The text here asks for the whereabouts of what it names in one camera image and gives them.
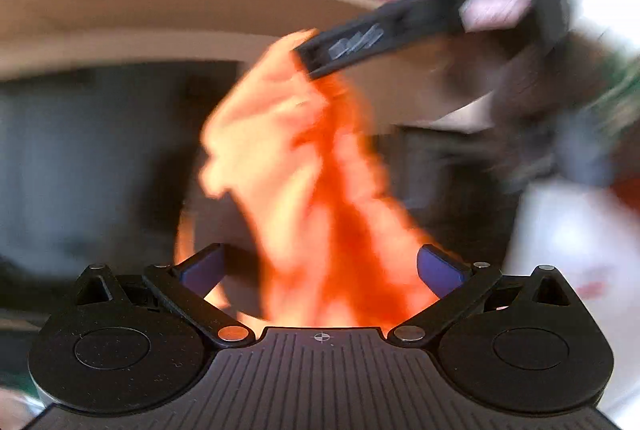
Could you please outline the gray gloved hand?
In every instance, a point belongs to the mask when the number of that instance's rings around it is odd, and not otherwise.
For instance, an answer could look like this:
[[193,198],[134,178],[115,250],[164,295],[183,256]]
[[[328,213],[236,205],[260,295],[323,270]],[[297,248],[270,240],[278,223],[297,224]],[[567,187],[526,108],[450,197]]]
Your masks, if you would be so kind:
[[516,30],[447,42],[446,83],[488,95],[495,172],[521,190],[559,176],[639,205],[639,59],[569,34],[547,50]]

